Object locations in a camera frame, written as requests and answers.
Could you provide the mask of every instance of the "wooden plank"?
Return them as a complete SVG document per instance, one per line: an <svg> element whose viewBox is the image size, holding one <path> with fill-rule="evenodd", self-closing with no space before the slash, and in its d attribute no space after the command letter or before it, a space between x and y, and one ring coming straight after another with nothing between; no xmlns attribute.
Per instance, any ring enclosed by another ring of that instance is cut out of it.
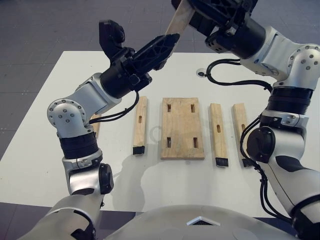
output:
<svg viewBox="0 0 320 240"><path fill-rule="evenodd" d="M188 0L181 0L179 6L177 7L174 16L165 31L165 34L183 34L185 31L186 27L188 26L192 16L194 15L195 10L193 7L190 5ZM177 42L171 52L171 54L175 51L175 48L179 42Z"/></svg>
<svg viewBox="0 0 320 240"><path fill-rule="evenodd" d="M100 118L101 114L94 114L91 119ZM95 132L95 137L98 138L99 136L99 129L100 129L100 122L95 122L91 124L93 127L93 131Z"/></svg>
<svg viewBox="0 0 320 240"><path fill-rule="evenodd" d="M161 159L204 159L198 98L163 98Z"/></svg>
<svg viewBox="0 0 320 240"><path fill-rule="evenodd" d="M147 123L147 103L146 96L141 96L136 105L135 125L133 137L133 155L145 153L146 146L146 123Z"/></svg>
<svg viewBox="0 0 320 240"><path fill-rule="evenodd" d="M244 103L237 103L233 105L232 117L233 117L234 130L236 131L235 135L236 135L239 159L242 160L242 164L245 168L252 167L251 161L245 158L240 152L240 138L243 130L248 126L246 108ZM243 149L245 153L247 153L246 151L247 151L248 136L249 136L249 133L246 135L246 137L243 140Z"/></svg>
<svg viewBox="0 0 320 240"><path fill-rule="evenodd" d="M211 132L213 139L213 149L215 163L219 167L228 167L228 152L225 139L224 122L222 118L221 105L216 103L210 104Z"/></svg>

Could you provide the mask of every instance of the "black cable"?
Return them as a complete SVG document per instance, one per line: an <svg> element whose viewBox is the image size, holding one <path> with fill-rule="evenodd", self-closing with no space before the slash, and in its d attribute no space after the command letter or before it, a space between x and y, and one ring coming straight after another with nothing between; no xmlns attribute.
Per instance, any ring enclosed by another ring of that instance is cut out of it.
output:
<svg viewBox="0 0 320 240"><path fill-rule="evenodd" d="M241 65L241 63L239 63L240 59L231 59L231 58L227 58L227 59L220 59L217 61L212 62L211 64L209 64L209 66L206 69L206 77L208 78L208 80L214 84L217 85L221 85L221 86L239 86L239 85L258 85L258 86L262 86L264 87L265 90L268 90L270 93L272 92L272 86L265 82L265 81L261 81L261 80L243 80L243 81L236 81L236 82L219 82L216 81L212 75L211 75L211 70L213 69L213 67L219 65L219 64L230 64L230 65L236 65L239 66ZM281 219L289 224L292 223L292 219L288 218L284 215L282 215L280 212L278 212L270 203L269 199L268 199L268 178L265 174L265 172L262 170L262 168L260 167L259 164L257 164L254 160L252 160L251 158L249 158L246 154L246 152L244 151L244 147L243 147L243 143L245 140L246 135L256 126L260 123L260 116L258 116L255 120L253 120L242 132L241 137L240 137L240 152L241 154L246 158L249 159L254 167L255 170L257 170L260 175L261 175L261 185L260 185L260 202L261 202L261 206L263 208L263 210L268 213L269 215ZM267 206L273 211L271 212L270 210L268 210L266 208L265 202L267 204Z"/></svg>
<svg viewBox="0 0 320 240"><path fill-rule="evenodd" d="M130 107L125 108L123 111L115 113L115 114L111 114L111 115L108 115L108 116L101 116L101 117L97 117L97 118L91 119L89 121L89 124L111 122L111 121L118 120L118 119L122 118L123 116L125 116L132 109L134 109L134 107L139 102L139 93L137 91L135 93L136 93L136 96L135 96L134 103Z"/></svg>
<svg viewBox="0 0 320 240"><path fill-rule="evenodd" d="M268 205L268 207L277 215L277 218L291 224L292 223L292 219L289 217L286 217L284 215L282 215L280 212L278 212L270 203L269 199L268 199L268 179L265 179L264 182L264 190L263 190L263 196L264 196L264 200L266 202L266 204Z"/></svg>
<svg viewBox="0 0 320 240"><path fill-rule="evenodd" d="M221 86L239 86L239 85L258 85L258 86L262 86L265 90L268 90L270 93L272 91L272 86L267 83L266 81L262 81L262 80L243 80L243 81L235 81L235 82L220 82L215 80L212 75L211 75L211 70L213 67L219 65L219 64L231 64L231 65L241 65L241 63L239 62L240 59L231 59L231 58L227 58L227 59L220 59L217 61L214 61L212 63L209 64L209 66L206 69L206 77L208 78L208 80L214 84L218 84Z"/></svg>

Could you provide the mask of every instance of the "white table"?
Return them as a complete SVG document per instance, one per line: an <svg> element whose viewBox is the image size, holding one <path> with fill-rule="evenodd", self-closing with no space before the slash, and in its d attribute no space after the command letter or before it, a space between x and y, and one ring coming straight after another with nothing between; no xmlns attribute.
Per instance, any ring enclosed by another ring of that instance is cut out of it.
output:
<svg viewBox="0 0 320 240"><path fill-rule="evenodd" d="M269 217L261 208L260 176L241 167L236 150L231 107L244 102L248 121L264 109L269 94L259 86L218 86L196 76L196 70L232 54L175 53L161 71L153 71L151 85L140 91L148 97L147 147L142 156L132 156L135 111L100 125L98 145L103 161L114 175L114 190L104 197L103 210L144 212L161 206L200 204L228 208L252 217ZM103 72L109 60L103 52L65 51L26 114L0 162L0 202L53 206L68 195L63 156L56 129L47 120L47 107L68 96L93 73ZM242 66L221 65L214 69L220 81L263 79ZM161 102L163 97L198 97L205 160L161 160ZM134 93L108 114L130 106ZM209 105L222 105L229 168L216 167L209 127ZM308 114L308 136L301 160L320 170L319 87ZM284 209L269 188L269 199L281 213Z"/></svg>

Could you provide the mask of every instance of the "gray floor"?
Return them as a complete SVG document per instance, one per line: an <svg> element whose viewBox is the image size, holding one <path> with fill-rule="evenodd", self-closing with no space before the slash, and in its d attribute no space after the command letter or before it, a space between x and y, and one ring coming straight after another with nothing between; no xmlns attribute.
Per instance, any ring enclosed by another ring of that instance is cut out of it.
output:
<svg viewBox="0 0 320 240"><path fill-rule="evenodd" d="M252 17L293 41L320 44L319 12L320 0L260 0ZM98 20L121 24L126 46L138 49L164 33L173 14L170 0L0 0L0 158L61 53L101 50ZM176 52L210 53L204 39L189 27ZM47 211L0 203L0 240L21 236ZM98 236L133 215L104 212Z"/></svg>

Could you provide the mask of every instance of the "wooden stick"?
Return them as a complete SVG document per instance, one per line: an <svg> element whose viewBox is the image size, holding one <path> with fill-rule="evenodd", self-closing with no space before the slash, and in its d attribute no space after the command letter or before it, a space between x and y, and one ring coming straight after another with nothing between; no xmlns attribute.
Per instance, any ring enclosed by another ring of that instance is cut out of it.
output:
<svg viewBox="0 0 320 240"><path fill-rule="evenodd" d="M232 115L233 124L236 131L235 135L237 140L239 158L242 159L242 163L245 168L252 167L251 161L248 158L245 158L240 152L240 138L241 138L242 132L248 126L245 104L238 103L233 105L232 113L233 113ZM243 140L243 150L245 151L245 153L247 153L246 149L247 149L248 136L249 136L249 133L246 135L246 137Z"/></svg>
<svg viewBox="0 0 320 240"><path fill-rule="evenodd" d="M141 96L136 105L134 137L133 137L133 155L145 153L146 146L146 123L147 123L147 103L146 96Z"/></svg>
<svg viewBox="0 0 320 240"><path fill-rule="evenodd" d="M221 105L211 103L210 113L215 163L217 166L225 168L229 166L229 163Z"/></svg>
<svg viewBox="0 0 320 240"><path fill-rule="evenodd" d="M180 34L180 37L181 37L185 29L187 28L194 13L195 13L195 10L189 4L188 0L181 0L167 30L165 31L165 34L166 35ZM178 44L179 42L175 44L171 54L175 51L175 48L177 47Z"/></svg>
<svg viewBox="0 0 320 240"><path fill-rule="evenodd" d="M94 114L91 119L100 118L101 114ZM95 122L91 124L93 127L93 131L95 132L95 137L98 138L99 136L99 129L100 129L100 122Z"/></svg>

